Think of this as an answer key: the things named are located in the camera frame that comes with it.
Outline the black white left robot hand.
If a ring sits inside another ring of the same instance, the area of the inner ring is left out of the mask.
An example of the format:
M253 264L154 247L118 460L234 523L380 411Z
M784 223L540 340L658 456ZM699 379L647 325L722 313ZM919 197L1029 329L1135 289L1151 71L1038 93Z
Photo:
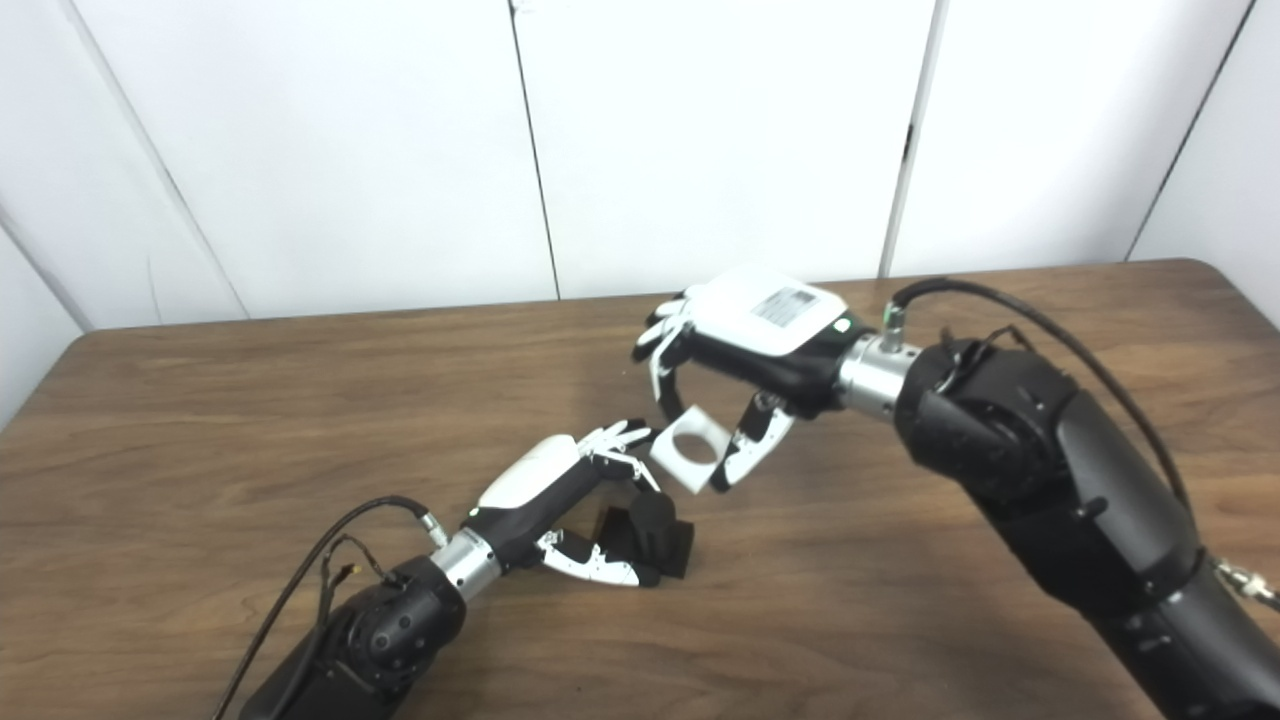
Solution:
M660 488L632 451L653 442L643 419L598 427L577 439L554 434L530 448L480 495L445 547L461 555L443 561L466 600L515 569L544 566L584 582L652 588L660 574L628 561L557 523L603 480L628 480L641 493Z

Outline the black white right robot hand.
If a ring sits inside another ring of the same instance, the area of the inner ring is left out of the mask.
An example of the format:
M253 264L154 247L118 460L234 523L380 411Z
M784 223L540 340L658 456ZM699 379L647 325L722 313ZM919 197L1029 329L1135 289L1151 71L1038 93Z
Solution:
M652 457L691 493L732 489L796 420L840 409L840 368L870 332L838 295L763 266L687 287L649 315L631 351L668 421ZM682 401L678 369L689 363L754 388L732 430Z

